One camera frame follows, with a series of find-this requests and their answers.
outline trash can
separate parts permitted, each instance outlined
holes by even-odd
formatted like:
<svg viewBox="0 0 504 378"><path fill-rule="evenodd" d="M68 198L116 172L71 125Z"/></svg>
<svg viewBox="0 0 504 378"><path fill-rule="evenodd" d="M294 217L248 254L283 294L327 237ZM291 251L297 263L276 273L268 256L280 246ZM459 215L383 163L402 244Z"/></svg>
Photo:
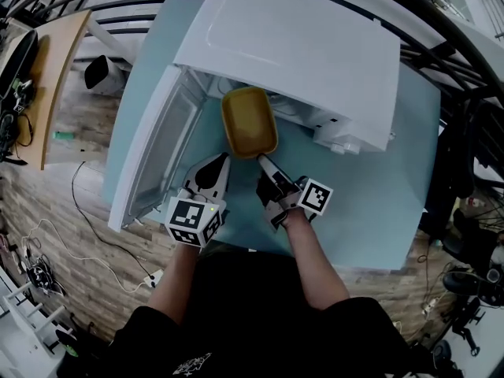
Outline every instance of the trash can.
<svg viewBox="0 0 504 378"><path fill-rule="evenodd" d="M111 95L125 84L122 70L105 55L97 57L88 65L84 81L88 90L103 95Z"/></svg>

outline food container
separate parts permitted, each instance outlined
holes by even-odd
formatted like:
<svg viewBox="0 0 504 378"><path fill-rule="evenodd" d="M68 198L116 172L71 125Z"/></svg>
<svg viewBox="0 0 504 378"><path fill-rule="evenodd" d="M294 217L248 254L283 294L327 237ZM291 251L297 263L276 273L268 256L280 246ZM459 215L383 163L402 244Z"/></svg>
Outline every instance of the food container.
<svg viewBox="0 0 504 378"><path fill-rule="evenodd" d="M240 88L222 98L222 119L229 145L238 158L256 158L278 145L275 118L264 90Z"/></svg>

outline wooden table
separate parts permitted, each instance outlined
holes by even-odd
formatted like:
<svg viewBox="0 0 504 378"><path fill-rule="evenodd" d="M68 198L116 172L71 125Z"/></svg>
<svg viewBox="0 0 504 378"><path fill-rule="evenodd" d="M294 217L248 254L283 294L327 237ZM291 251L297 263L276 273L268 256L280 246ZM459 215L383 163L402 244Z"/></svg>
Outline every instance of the wooden table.
<svg viewBox="0 0 504 378"><path fill-rule="evenodd" d="M33 128L33 139L26 147L17 144L17 154L20 159L37 169L43 170L45 164L90 161L102 158L104 155L103 153L71 151L60 147L50 150L50 134L56 117L55 110L59 108L65 81L86 32L89 31L130 63L134 61L131 53L127 52L124 46L120 45L105 29L96 24L90 15L91 11L86 10L36 28L39 35L39 51L31 67L30 77L37 91L34 102L24 111ZM21 35L10 43L4 65L22 38ZM18 124L20 136L17 141L29 142L30 135L26 118L20 117Z"/></svg>

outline black sleeve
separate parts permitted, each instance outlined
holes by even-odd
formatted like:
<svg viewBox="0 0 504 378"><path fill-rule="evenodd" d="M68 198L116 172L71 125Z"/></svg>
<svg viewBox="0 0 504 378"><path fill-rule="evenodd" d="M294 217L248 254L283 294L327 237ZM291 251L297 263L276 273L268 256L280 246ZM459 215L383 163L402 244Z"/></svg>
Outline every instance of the black sleeve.
<svg viewBox="0 0 504 378"><path fill-rule="evenodd" d="M342 358L358 359L362 368L373 372L398 373L411 368L406 341L375 299L337 302L322 311L322 321Z"/></svg>
<svg viewBox="0 0 504 378"><path fill-rule="evenodd" d="M97 375L170 375L180 363L181 341L179 325L163 313L141 306L117 331Z"/></svg>

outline blue tabletop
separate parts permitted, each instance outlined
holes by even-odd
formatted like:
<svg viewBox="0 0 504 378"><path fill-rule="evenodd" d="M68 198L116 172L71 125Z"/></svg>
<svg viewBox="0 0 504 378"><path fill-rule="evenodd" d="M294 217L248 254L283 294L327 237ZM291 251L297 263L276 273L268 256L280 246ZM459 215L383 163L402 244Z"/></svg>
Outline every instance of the blue tabletop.
<svg viewBox="0 0 504 378"><path fill-rule="evenodd" d="M109 201L113 200L129 143L150 94L165 66L171 64L200 5L200 0L167 0L143 44L121 101L110 145L103 191ZM130 85L132 77L135 88ZM340 156L315 144L311 130L276 119L280 141L271 154L275 163L292 179L306 175L334 189L324 216L313 221L332 264L371 269L403 266L427 197L439 107L439 90L401 65L393 123L396 138L384 153ZM222 151L231 153L221 102L211 98L183 153L172 186L176 189L182 184L192 165ZM216 239L289 254L285 232L280 229L275 234L263 221L261 202L255 194L260 171L255 160L232 158L229 189L224 196L230 213ZM161 213L152 212L148 217L164 222L167 205L161 207Z"/></svg>

